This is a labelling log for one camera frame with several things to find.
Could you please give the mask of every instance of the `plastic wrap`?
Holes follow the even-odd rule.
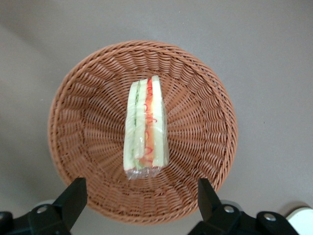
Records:
[[[132,83],[125,122],[124,171],[155,177],[168,165],[167,118],[158,76]]]

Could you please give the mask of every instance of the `black clamp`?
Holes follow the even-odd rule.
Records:
[[[298,235],[278,213],[262,211],[253,218],[233,205],[222,204],[207,179],[199,179],[198,206],[203,221],[189,235]]]
[[[86,179],[77,178],[52,205],[37,206],[16,219],[0,212],[0,235],[70,235],[86,203]]]

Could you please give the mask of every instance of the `woven basket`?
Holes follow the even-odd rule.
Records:
[[[124,122],[130,85],[157,74],[168,117],[170,164],[155,178],[127,180]],[[64,78],[50,110],[52,159],[66,184],[86,177],[88,206],[132,224],[158,224],[197,209],[197,180],[215,190],[236,151],[237,123],[217,75],[179,47],[130,41],[105,47]]]

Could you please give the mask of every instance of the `basket weave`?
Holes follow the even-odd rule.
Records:
[[[123,143],[130,85],[157,74],[168,117],[170,164],[129,181]],[[52,159],[66,184],[86,177],[88,206],[109,218],[158,224],[197,209],[197,180],[215,190],[236,151],[233,106],[217,75],[179,47],[130,41],[96,51],[64,78],[49,124]]]

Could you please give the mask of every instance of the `wicker basket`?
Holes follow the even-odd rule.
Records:
[[[155,178],[123,171],[124,122],[132,82],[159,75],[170,164]],[[215,190],[237,146],[231,101],[217,75],[179,47],[130,41],[105,47],[64,78],[50,110],[49,147],[66,184],[86,177],[88,206],[132,224],[158,224],[197,209],[197,180]]]

